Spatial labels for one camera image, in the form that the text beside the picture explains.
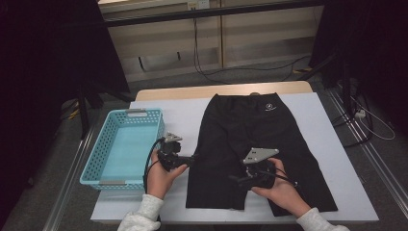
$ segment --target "white table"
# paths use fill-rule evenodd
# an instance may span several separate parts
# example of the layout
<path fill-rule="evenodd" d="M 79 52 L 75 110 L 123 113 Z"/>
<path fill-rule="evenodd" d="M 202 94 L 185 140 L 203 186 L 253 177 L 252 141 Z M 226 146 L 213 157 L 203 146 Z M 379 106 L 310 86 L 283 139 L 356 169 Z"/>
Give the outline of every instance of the white table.
<path fill-rule="evenodd" d="M 322 215 L 334 223 L 378 220 L 360 180 L 315 93 L 281 94 L 295 117 L 303 138 L 319 162 L 324 179 L 333 194 L 338 212 Z M 166 131 L 183 137 L 180 155 L 190 156 L 197 143 L 201 118 L 210 98 L 136 101 L 130 108 L 161 108 Z M 177 178 L 166 195 L 162 223 L 291 223 L 294 217 L 273 216 L 266 199 L 248 192 L 244 211 L 186 209 L 188 172 Z M 142 192 L 102 191 L 91 219 L 120 223 L 129 211 L 140 206 Z"/>

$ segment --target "black cloth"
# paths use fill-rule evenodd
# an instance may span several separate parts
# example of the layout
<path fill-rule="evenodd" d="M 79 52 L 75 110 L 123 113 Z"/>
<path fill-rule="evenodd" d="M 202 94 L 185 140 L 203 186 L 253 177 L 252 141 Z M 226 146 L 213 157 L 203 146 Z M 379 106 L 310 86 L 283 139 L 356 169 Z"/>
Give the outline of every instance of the black cloth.
<path fill-rule="evenodd" d="M 200 126 L 186 207 L 243 210 L 247 192 L 229 176 L 246 176 L 241 160 L 251 147 L 279 149 L 275 157 L 301 186 L 305 201 L 321 212 L 337 211 L 317 160 L 276 93 L 212 98 Z M 289 215 L 273 202 L 269 205 L 276 217 Z"/>
<path fill-rule="evenodd" d="M 408 134 L 408 4 L 388 0 L 334 1 L 324 6 L 310 67 L 332 54 L 338 58 L 321 70 L 323 84 L 334 87 L 343 78 L 357 79 L 361 92 L 388 114 L 394 127 Z"/>

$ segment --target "black cable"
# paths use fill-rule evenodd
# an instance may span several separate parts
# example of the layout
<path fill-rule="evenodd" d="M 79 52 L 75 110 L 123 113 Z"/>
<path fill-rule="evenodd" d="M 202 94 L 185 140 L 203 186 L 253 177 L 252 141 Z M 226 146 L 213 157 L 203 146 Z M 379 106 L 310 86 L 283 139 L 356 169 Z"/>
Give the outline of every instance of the black cable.
<path fill-rule="evenodd" d="M 198 39 L 197 39 L 198 29 L 197 29 L 197 20 L 196 20 L 196 18 L 193 19 L 193 22 L 194 22 L 194 67 L 195 67 L 195 70 L 197 71 L 197 73 L 203 75 L 207 80 L 212 81 L 212 82 L 217 82 L 217 83 L 221 83 L 221 84 L 225 84 L 225 85 L 230 85 L 230 83 L 226 83 L 226 82 L 219 81 L 219 80 L 213 80 L 213 79 L 210 79 L 208 77 L 209 75 L 214 75 L 214 74 L 217 74 L 217 73 L 220 73 L 220 72 L 223 72 L 223 71 L 228 71 L 228 70 L 275 70 L 275 69 L 281 69 L 281 68 L 291 66 L 292 67 L 291 72 L 288 74 L 288 76 L 286 76 L 285 78 L 280 80 L 282 82 L 282 81 L 287 80 L 292 75 L 294 64 L 296 64 L 297 62 L 299 62 L 299 61 L 301 61 L 303 59 L 311 57 L 310 55 L 303 56 L 303 57 L 301 57 L 301 58 L 299 58 L 299 59 L 297 59 L 297 60 L 295 60 L 295 61 L 293 61 L 293 62 L 291 62 L 289 64 L 284 64 L 282 66 L 271 67 L 271 68 L 234 67 L 234 68 L 225 68 L 225 69 L 217 70 L 217 71 L 214 71 L 214 72 L 211 72 L 211 73 L 205 73 L 201 69 L 201 64 L 200 64 L 199 54 L 198 54 Z"/>
<path fill-rule="evenodd" d="M 146 165 L 144 166 L 144 174 L 143 174 L 143 186 L 144 186 L 144 192 L 145 192 L 145 193 L 147 193 L 147 173 L 148 173 L 149 170 L 150 170 L 150 168 L 148 167 L 148 166 L 149 166 L 149 162 L 150 162 L 150 158 L 151 158 L 151 156 L 152 156 L 153 150 L 154 150 L 154 148 L 156 147 L 156 145 L 157 145 L 159 142 L 164 141 L 164 140 L 165 140 L 165 138 L 157 139 L 157 140 L 153 143 L 152 147 L 150 148 L 150 152 L 149 152 L 149 154 L 147 155 Z"/>
<path fill-rule="evenodd" d="M 343 121 L 342 123 L 333 124 L 333 127 L 335 128 L 335 127 L 339 127 L 339 126 L 342 126 L 342 125 L 347 124 L 348 122 L 350 122 L 351 120 L 354 119 L 354 117 L 356 116 L 357 112 L 358 112 L 358 110 L 354 108 L 353 114 L 350 115 L 350 116 L 348 117 L 348 119 L 346 119 L 346 120 Z"/>
<path fill-rule="evenodd" d="M 363 96 L 363 99 L 364 99 L 364 101 L 365 101 L 365 106 L 366 106 L 367 110 L 369 111 L 369 110 L 370 110 L 370 106 L 369 106 L 369 103 L 368 103 L 368 101 L 367 101 L 367 98 L 366 98 L 362 93 L 361 93 L 361 95 Z M 371 117 L 370 114 L 367 114 L 367 115 L 366 115 L 366 120 L 367 120 L 367 123 L 368 123 L 368 125 L 369 125 L 370 130 L 373 131 L 372 117 Z M 357 146 L 357 145 L 360 145 L 360 144 L 362 144 L 362 143 L 365 143 L 365 142 L 369 141 L 371 138 L 372 138 L 372 132 L 369 132 L 368 135 L 365 135 L 365 138 L 364 138 L 364 139 L 362 139 L 362 140 L 360 140 L 360 141 L 357 141 L 357 142 L 355 142 L 355 143 L 352 143 L 352 144 L 343 145 L 343 147 L 344 147 L 344 148 L 348 148 L 348 147 Z"/>
<path fill-rule="evenodd" d="M 259 171 L 259 172 L 260 172 L 260 173 L 263 173 L 263 174 L 265 174 L 265 175 L 270 175 L 270 176 L 273 176 L 273 177 L 282 179 L 282 180 L 284 180 L 284 181 L 287 181 L 287 182 L 291 183 L 291 185 L 293 185 L 295 188 L 297 187 L 297 182 L 295 182 L 295 181 L 289 179 L 288 177 L 281 176 L 281 175 L 278 175 L 278 174 L 275 174 L 275 173 L 272 173 L 272 172 L 269 172 L 269 171 Z"/>
<path fill-rule="evenodd" d="M 151 169 L 154 165 L 156 165 L 158 162 L 159 162 L 159 160 L 153 162 L 153 164 L 147 169 L 147 172 L 145 173 L 146 179 L 147 179 L 147 177 L 149 176 L 150 169 Z"/>
<path fill-rule="evenodd" d="M 333 124 L 333 123 L 339 121 L 339 119 L 341 119 L 343 116 L 345 116 L 345 113 L 342 113 L 341 115 L 331 119 L 330 122 Z"/>
<path fill-rule="evenodd" d="M 288 174 L 286 174 L 286 172 L 284 171 L 284 170 L 281 170 L 281 169 L 279 169 L 279 168 L 275 168 L 276 170 L 278 170 L 278 171 L 280 171 L 280 172 L 282 172 L 283 174 L 285 174 L 286 176 L 288 176 Z"/>
<path fill-rule="evenodd" d="M 229 83 L 226 83 L 226 82 L 223 82 L 223 81 L 210 79 L 207 76 L 207 74 L 205 74 L 203 72 L 203 70 L 201 69 L 200 59 L 199 59 L 199 55 L 198 55 L 197 19 L 194 18 L 193 22 L 194 22 L 194 67 L 195 67 L 195 70 L 197 71 L 197 73 L 201 74 L 202 76 L 204 76 L 207 80 L 209 80 L 211 82 L 221 83 L 221 84 L 224 84 L 224 85 L 230 85 Z"/>

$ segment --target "sleeve cuff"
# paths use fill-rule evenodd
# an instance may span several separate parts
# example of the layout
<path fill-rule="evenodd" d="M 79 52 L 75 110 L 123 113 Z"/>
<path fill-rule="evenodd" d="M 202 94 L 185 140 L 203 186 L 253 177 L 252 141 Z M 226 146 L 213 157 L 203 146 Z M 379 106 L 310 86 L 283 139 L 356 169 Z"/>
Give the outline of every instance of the sleeve cuff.
<path fill-rule="evenodd" d="M 165 202 L 162 201 L 162 199 L 159 199 L 156 196 L 150 194 L 144 194 L 142 196 L 138 214 L 151 220 L 157 220 L 160 210 L 162 209 L 164 204 Z"/>
<path fill-rule="evenodd" d="M 309 210 L 306 214 L 296 220 L 305 230 L 330 230 L 333 228 L 325 218 L 321 216 L 318 208 Z"/>

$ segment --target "plastic basket handle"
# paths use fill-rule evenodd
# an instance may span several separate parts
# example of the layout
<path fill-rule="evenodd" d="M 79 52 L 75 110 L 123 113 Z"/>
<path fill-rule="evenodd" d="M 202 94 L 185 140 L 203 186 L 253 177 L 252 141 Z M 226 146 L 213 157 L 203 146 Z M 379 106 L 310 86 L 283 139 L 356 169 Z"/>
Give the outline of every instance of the plastic basket handle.
<path fill-rule="evenodd" d="M 127 109 L 125 113 L 129 117 L 145 117 L 147 116 L 146 109 Z"/>
<path fill-rule="evenodd" d="M 99 185 L 101 186 L 110 186 L 110 185 L 124 186 L 126 185 L 126 182 L 124 180 L 105 180 L 105 181 L 99 181 Z"/>

